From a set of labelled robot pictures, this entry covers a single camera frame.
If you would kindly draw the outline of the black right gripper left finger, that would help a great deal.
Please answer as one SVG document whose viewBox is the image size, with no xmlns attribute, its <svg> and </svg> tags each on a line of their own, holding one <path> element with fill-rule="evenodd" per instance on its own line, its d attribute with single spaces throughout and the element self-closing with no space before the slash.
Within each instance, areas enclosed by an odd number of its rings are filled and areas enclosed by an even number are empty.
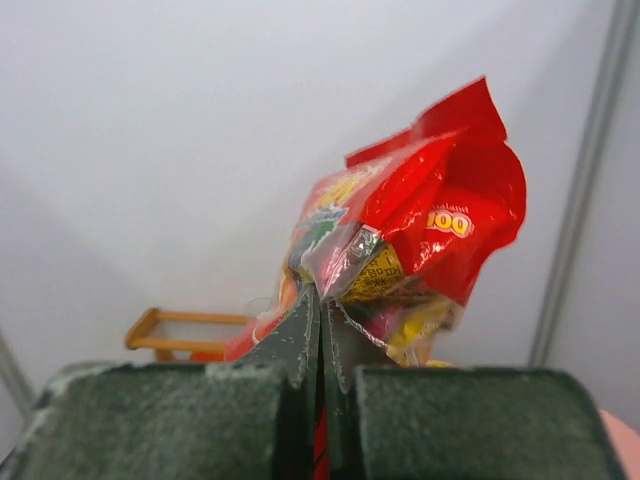
<svg viewBox="0 0 640 480">
<path fill-rule="evenodd" d="M 60 370 L 9 457 L 13 479 L 309 479 L 316 293 L 231 363 Z"/>
</svg>

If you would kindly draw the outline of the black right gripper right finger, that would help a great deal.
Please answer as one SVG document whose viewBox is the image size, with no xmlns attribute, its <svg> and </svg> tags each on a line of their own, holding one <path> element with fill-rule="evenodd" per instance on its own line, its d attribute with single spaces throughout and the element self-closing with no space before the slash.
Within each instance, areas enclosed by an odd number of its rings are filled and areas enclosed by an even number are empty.
<svg viewBox="0 0 640 480">
<path fill-rule="evenodd" d="M 400 367 L 321 311 L 333 479 L 624 479 L 588 391 L 549 369 Z"/>
</svg>

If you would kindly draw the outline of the red candy bag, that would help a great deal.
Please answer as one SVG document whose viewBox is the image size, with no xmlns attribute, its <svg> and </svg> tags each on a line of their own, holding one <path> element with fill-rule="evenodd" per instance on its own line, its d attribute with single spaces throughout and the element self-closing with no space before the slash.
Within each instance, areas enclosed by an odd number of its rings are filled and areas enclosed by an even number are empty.
<svg viewBox="0 0 640 480">
<path fill-rule="evenodd" d="M 226 347 L 234 361 L 290 314 L 306 288 L 402 366 L 429 366 L 457 327 L 487 259 L 524 222 L 522 164 L 485 78 L 318 180 L 291 232 L 274 304 Z"/>
</svg>

